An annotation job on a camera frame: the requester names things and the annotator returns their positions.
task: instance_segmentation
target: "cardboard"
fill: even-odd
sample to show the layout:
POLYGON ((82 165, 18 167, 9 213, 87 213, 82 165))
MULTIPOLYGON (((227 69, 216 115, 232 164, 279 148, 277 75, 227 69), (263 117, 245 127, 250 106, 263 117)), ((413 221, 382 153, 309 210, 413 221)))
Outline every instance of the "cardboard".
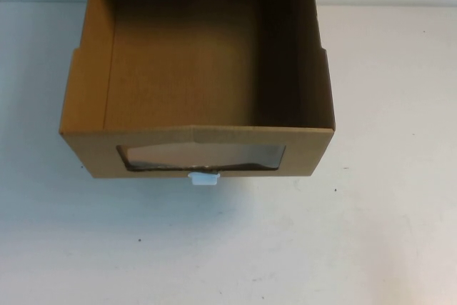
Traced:
POLYGON ((60 132, 94 177, 308 176, 334 130, 315 0, 88 0, 60 132))

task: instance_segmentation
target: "white plastic clip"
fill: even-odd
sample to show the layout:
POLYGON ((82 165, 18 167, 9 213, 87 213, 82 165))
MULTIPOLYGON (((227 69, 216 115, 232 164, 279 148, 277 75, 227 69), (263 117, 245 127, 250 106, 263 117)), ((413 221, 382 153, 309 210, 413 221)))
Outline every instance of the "white plastic clip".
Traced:
POLYGON ((215 186, 220 176, 220 174, 200 173, 197 171, 189 173, 189 178, 192 179, 194 186, 215 186))

